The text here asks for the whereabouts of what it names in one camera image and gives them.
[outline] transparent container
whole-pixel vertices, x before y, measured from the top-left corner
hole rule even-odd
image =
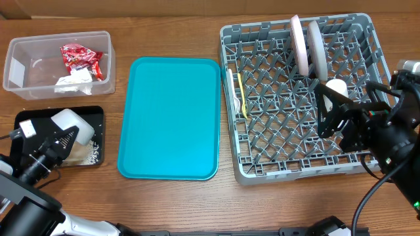
[[[60,47],[78,43],[93,51],[103,52],[99,68],[103,81],[55,85],[61,77],[70,75],[63,63]],[[56,92],[57,88],[92,86],[91,94],[109,94],[116,89],[116,55],[107,31],[64,33],[20,37],[9,44],[6,55],[3,88],[26,100],[86,96],[80,90]]]

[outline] crumpled paper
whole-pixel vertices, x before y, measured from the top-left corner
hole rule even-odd
[[[72,70],[71,75],[61,77],[58,79],[56,85],[72,85],[72,84],[80,84],[80,83],[91,83],[92,75],[89,73],[87,68],[83,68],[80,70]],[[63,88],[55,88],[54,92],[77,92],[82,91],[86,95],[92,95],[91,92],[92,84],[89,85],[79,85],[79,86],[72,86],[72,87],[63,87]]]

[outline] turquoise tray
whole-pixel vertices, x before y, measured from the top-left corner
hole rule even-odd
[[[137,59],[118,170],[126,178],[208,180],[219,165],[221,70],[209,59]]]

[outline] red snack bag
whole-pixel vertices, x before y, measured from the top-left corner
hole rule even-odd
[[[64,65],[69,73],[72,70],[79,70],[92,66],[94,76],[102,81],[104,76],[99,68],[99,60],[102,52],[94,52],[77,43],[69,43],[60,48]]]

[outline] wooden table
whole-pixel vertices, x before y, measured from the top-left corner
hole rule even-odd
[[[106,30],[117,56],[116,92],[109,95],[25,101],[0,89],[0,134],[23,109],[100,105],[106,114],[105,161],[98,168],[67,168],[45,188],[64,209],[90,220],[120,222],[135,230],[213,231],[309,226],[335,215],[351,224],[361,198],[376,182],[368,174],[324,176],[293,182],[241,186],[234,178],[224,96],[220,165],[206,182],[128,180],[118,172],[117,152],[129,68],[141,56],[211,58],[219,61],[219,31],[227,24],[282,20],[291,15],[101,18],[0,21],[0,70],[11,39],[32,35]],[[420,58],[420,15],[372,14],[390,71],[401,58]],[[9,141],[0,152],[9,153]],[[164,155],[156,150],[156,155]],[[372,235],[419,235],[414,210],[385,184],[362,211],[360,226]]]

